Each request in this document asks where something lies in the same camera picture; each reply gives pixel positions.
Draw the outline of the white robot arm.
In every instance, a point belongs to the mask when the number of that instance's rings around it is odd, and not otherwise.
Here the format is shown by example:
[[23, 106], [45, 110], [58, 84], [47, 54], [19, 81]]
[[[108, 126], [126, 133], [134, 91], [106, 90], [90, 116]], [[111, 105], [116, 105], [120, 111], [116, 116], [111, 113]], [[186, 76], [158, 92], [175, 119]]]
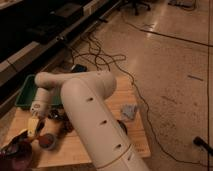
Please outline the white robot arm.
[[63, 108], [97, 171], [150, 171], [105, 103], [116, 89], [111, 72], [40, 72], [35, 84], [29, 138], [38, 137], [38, 127], [50, 109], [52, 91], [59, 88]]

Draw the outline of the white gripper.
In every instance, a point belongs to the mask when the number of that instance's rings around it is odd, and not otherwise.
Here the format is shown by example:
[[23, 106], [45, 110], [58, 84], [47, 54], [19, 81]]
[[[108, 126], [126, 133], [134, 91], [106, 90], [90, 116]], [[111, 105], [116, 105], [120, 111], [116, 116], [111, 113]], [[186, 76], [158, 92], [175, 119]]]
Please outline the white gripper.
[[[32, 101], [30, 112], [32, 115], [45, 118], [50, 110], [52, 93], [44, 88], [38, 88]], [[35, 137], [45, 126], [45, 121], [39, 121], [36, 117], [30, 117], [27, 125], [29, 137]]]

